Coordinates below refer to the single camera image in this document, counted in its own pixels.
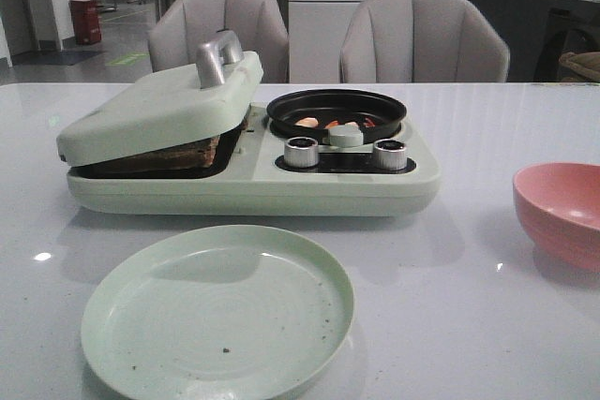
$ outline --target red trash can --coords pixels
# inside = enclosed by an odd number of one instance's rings
[[[69,0],[73,20],[73,31],[77,44],[94,44],[100,42],[100,21],[98,20],[95,0]]]

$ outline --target sandwich maker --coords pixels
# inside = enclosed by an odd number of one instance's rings
[[[325,89],[253,103],[262,76],[258,55],[225,30],[195,65],[142,77],[58,136],[71,195],[91,210],[147,215],[387,216],[433,200],[438,163],[400,102]],[[207,168],[95,170],[216,136]]]

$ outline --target plate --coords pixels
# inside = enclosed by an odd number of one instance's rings
[[[115,268],[85,307],[82,347],[133,399],[264,399],[320,373],[352,318],[350,279],[320,245],[281,229],[212,227]]]

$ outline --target gray chair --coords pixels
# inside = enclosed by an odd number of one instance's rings
[[[195,63],[198,45],[223,28],[259,54],[262,82],[286,81],[289,39],[277,0],[175,0],[149,35],[152,69]]]
[[[340,55],[350,83],[506,81],[510,51],[467,0],[366,0]]]

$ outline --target doorway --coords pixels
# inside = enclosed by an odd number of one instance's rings
[[[27,0],[0,0],[10,56],[36,50]]]

